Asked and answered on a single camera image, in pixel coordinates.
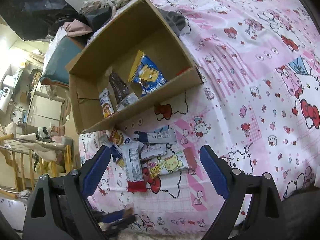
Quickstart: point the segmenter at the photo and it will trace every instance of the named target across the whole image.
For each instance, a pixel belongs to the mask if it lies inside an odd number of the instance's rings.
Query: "hello kitty print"
[[[320,137],[320,36],[299,0],[151,0],[186,19],[180,40],[203,84],[118,124],[134,131],[172,128],[175,154],[196,165],[154,179],[142,164],[146,193],[127,192],[121,166],[110,163],[90,203],[112,212],[133,205],[131,229],[148,234],[204,233],[224,203],[199,158],[208,144],[231,168],[269,172],[282,200],[315,179]],[[81,161],[103,131],[81,135]],[[247,215],[246,196],[236,224]]]

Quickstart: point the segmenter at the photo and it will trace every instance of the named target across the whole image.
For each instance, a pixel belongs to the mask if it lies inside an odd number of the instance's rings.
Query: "pink bedsheet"
[[[134,230],[205,232],[218,214],[218,196],[199,159],[209,144],[231,167],[270,172],[281,199],[307,187],[319,163],[319,34],[298,0],[151,0],[187,19],[180,39],[199,64],[204,84],[120,125],[128,135],[175,130],[191,147],[195,170],[149,179],[146,193],[129,193],[112,161],[92,205],[112,212],[134,205]],[[102,132],[81,135],[82,161],[99,148]],[[236,223],[245,218],[246,196]]]

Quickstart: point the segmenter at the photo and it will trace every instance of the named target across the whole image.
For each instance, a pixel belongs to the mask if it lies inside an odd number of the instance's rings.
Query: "snack package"
[[[110,101],[109,91],[107,88],[103,90],[103,92],[99,95],[100,105],[102,107],[103,116],[106,118],[109,115],[114,114],[114,110]]]
[[[151,179],[160,175],[171,174],[181,170],[195,169],[197,167],[191,147],[176,151],[175,154],[162,160],[149,161],[147,165]]]
[[[167,80],[156,64],[139,50],[132,65],[128,82],[140,84],[142,86],[141,96],[145,96],[162,87]]]
[[[172,128],[162,132],[140,132],[135,131],[135,140],[143,143],[169,143],[172,145],[177,144],[176,135]]]
[[[147,149],[142,150],[140,152],[141,155],[141,160],[149,160],[152,159],[154,157],[158,157],[158,156],[164,156],[167,154],[167,147],[165,144],[155,144],[155,145],[151,145],[149,146]]]
[[[122,158],[122,155],[119,152],[118,148],[112,142],[109,141],[108,136],[106,134],[102,135],[98,139],[98,141],[99,141],[100,145],[105,145],[110,148],[112,159],[113,159],[114,163],[118,162]]]
[[[116,72],[111,72],[109,76],[109,83],[112,86],[116,97],[118,111],[121,111],[126,106],[139,100],[135,93],[130,93],[128,86],[122,81]]]
[[[128,181],[129,192],[146,192],[143,180],[142,167],[139,159],[139,143],[132,142],[120,146],[124,160],[125,173]]]
[[[130,142],[134,142],[129,136],[119,129],[114,128],[110,134],[109,140],[116,145],[120,146]],[[139,151],[142,149],[143,143],[139,143]]]

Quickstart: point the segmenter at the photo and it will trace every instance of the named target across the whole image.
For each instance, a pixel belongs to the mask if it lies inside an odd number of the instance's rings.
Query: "cardboard box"
[[[116,110],[106,70],[112,67],[127,83],[138,50],[145,52],[168,82],[143,98],[140,85],[129,84],[140,100],[104,118],[99,94],[106,87]],[[78,134],[106,130],[202,82],[195,62],[149,0],[138,0],[124,10],[70,62],[67,69]]]

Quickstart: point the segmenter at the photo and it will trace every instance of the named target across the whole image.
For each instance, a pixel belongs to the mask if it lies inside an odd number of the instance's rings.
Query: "pink cloth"
[[[88,25],[78,20],[73,20],[73,22],[64,23],[63,28],[66,30],[67,35],[69,37],[82,36],[92,32],[92,29]]]
[[[111,161],[92,204],[105,212],[133,204],[137,222],[132,228],[140,231],[207,231],[224,199],[200,162],[205,144],[246,174],[269,172],[281,199],[310,185],[320,161],[320,36],[299,0],[151,1],[185,16],[180,39],[204,84],[119,128],[133,136],[136,130],[171,127],[176,147],[191,147],[198,166],[149,178],[148,191],[133,194],[126,190],[125,172]],[[80,136],[82,161],[95,154],[101,134]],[[246,196],[237,224],[249,203]]]

